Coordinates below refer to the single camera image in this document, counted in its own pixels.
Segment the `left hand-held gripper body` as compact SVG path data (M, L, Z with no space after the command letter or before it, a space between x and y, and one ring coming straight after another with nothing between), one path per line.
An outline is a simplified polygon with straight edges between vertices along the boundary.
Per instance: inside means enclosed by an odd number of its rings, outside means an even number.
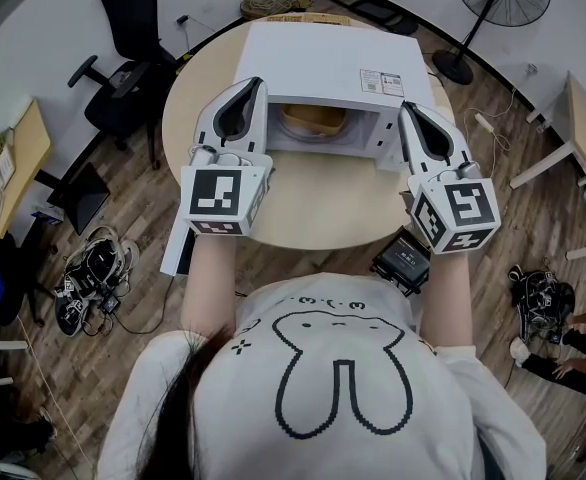
M248 236L272 168L266 154L194 146L181 168L180 216L197 235Z

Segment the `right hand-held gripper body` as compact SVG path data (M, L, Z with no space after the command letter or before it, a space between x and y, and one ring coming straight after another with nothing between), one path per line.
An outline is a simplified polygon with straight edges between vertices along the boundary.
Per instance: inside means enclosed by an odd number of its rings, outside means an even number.
M501 225L492 180L475 162L408 179L410 215L434 254L482 248Z

